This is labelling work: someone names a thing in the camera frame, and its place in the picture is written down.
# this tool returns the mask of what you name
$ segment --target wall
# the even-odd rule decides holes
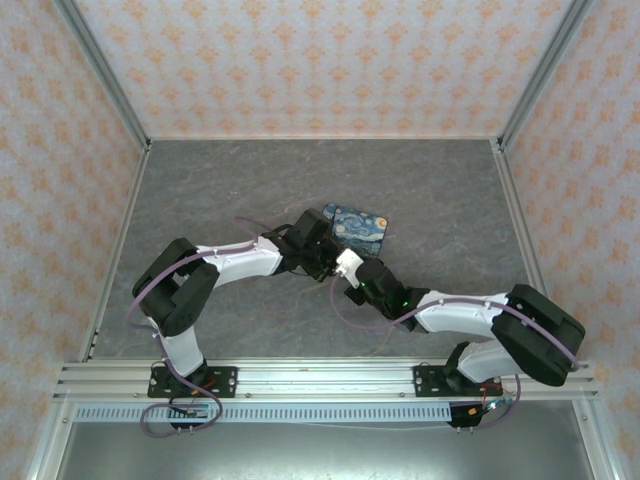
[[[640,5],[596,0],[509,154],[553,297],[640,466]]]
[[[53,2],[1,2],[2,478],[79,353],[139,155]]]
[[[570,0],[79,0],[153,138],[501,133]]]

